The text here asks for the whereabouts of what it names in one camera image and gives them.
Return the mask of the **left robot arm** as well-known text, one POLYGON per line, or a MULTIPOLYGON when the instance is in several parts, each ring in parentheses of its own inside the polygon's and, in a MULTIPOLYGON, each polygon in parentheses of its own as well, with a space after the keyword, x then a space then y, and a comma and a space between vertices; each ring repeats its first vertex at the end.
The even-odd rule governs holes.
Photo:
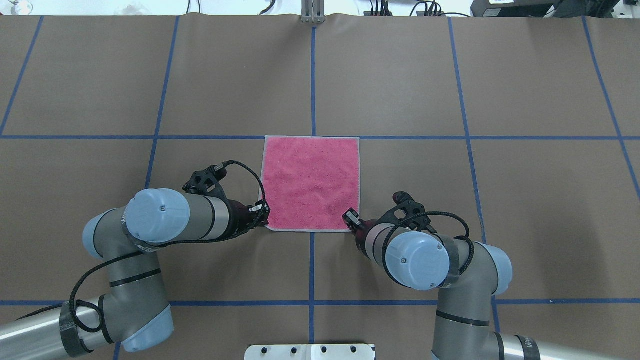
POLYGON ((265 200, 243 205, 222 194, 140 191, 86 224, 83 244, 100 264, 68 300, 3 325, 1 358, 62 360, 115 343, 130 353, 157 346, 174 332, 158 251, 234 239, 265 226, 268 214, 265 200))

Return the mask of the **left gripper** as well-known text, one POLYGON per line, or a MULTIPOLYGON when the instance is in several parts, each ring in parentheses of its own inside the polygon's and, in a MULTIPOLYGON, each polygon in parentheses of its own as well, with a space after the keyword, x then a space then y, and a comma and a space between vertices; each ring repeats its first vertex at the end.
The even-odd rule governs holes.
POLYGON ((230 204, 230 239, 240 237, 247 232, 266 227, 269 224, 271 208, 265 199, 261 199, 254 205, 244 205, 235 200, 229 200, 230 204))

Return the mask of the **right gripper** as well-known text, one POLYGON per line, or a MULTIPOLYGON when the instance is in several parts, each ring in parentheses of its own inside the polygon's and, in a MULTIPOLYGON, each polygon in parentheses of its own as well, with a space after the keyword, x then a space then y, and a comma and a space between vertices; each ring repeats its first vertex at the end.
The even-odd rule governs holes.
POLYGON ((354 235, 356 248, 361 253, 374 253, 374 241, 378 232, 374 228, 381 224, 379 219, 364 220, 356 210, 347 210, 342 215, 343 222, 354 235))

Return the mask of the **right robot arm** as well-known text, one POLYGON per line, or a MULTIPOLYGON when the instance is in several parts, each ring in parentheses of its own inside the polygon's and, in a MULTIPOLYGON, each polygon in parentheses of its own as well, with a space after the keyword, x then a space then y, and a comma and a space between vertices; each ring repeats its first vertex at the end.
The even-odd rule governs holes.
POLYGON ((355 244, 391 280, 416 291, 438 291, 433 360, 608 360, 609 355, 541 342, 490 329, 492 299, 505 292, 514 275, 500 248, 468 235, 439 234, 429 222, 434 212, 394 210, 363 220, 354 209, 342 218, 355 244))

